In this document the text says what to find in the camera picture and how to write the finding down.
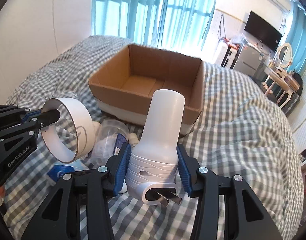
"metal screw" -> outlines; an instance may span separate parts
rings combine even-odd
[[[69,180],[69,179],[71,179],[71,178],[72,178],[72,175],[69,174],[69,173],[65,173],[65,174],[63,175],[63,179],[64,179],[64,180]]]
[[[99,172],[106,172],[108,168],[106,166],[101,166],[97,169]]]
[[[207,173],[207,172],[208,172],[208,169],[207,169],[206,167],[199,167],[199,168],[198,168],[198,171],[199,171],[200,173]]]
[[[241,175],[239,175],[239,174],[237,174],[237,175],[234,175],[234,179],[236,180],[236,181],[242,181],[242,176]]]

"bed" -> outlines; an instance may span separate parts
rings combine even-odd
[[[52,97],[81,101],[94,121],[104,118],[87,85],[101,64],[130,43],[111,36],[91,36],[38,71],[30,74],[10,96],[8,104],[38,109]],[[218,175],[239,173],[262,201],[283,239],[295,235],[303,208],[300,160],[283,112],[267,100],[247,76],[205,63],[204,109],[191,132],[180,139],[190,156]],[[63,113],[58,133],[74,149],[72,122]],[[142,128],[127,124],[141,136]],[[5,222],[20,239],[29,220],[50,190],[46,172],[56,162],[39,134],[38,148],[5,184]],[[121,194],[109,201],[115,239],[189,239],[197,200],[181,188],[181,205],[148,206]],[[81,239],[87,239],[86,210],[81,207]],[[220,196],[218,239],[223,238],[224,199]]]

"white wall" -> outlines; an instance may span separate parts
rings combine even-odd
[[[216,0],[215,8],[247,22],[250,11],[254,11],[277,30],[283,13],[269,0]]]
[[[250,11],[257,13],[277,30],[281,28],[282,21],[285,23],[287,18],[286,15],[283,16],[283,12],[269,0],[216,0],[213,19],[201,53],[201,58],[204,61],[212,61],[218,45],[217,33],[222,14],[224,16],[227,38],[233,38],[243,33],[251,43],[257,43],[258,40],[256,38],[243,32]],[[268,54],[270,49],[263,45],[262,51],[263,53]]]
[[[0,11],[0,104],[32,72],[91,35],[92,0],[8,0]]]

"open cardboard box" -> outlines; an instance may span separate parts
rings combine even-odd
[[[100,109],[118,119],[144,125],[152,95],[170,89],[185,97],[181,134],[202,111],[203,62],[180,53],[128,45],[89,79]]]

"sheer curtain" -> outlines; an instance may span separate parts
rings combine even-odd
[[[201,46],[216,0],[96,0],[93,32],[185,51]]]
[[[293,22],[286,41],[292,46],[293,63],[289,70],[302,75],[306,69],[306,13],[295,2],[293,7]]]

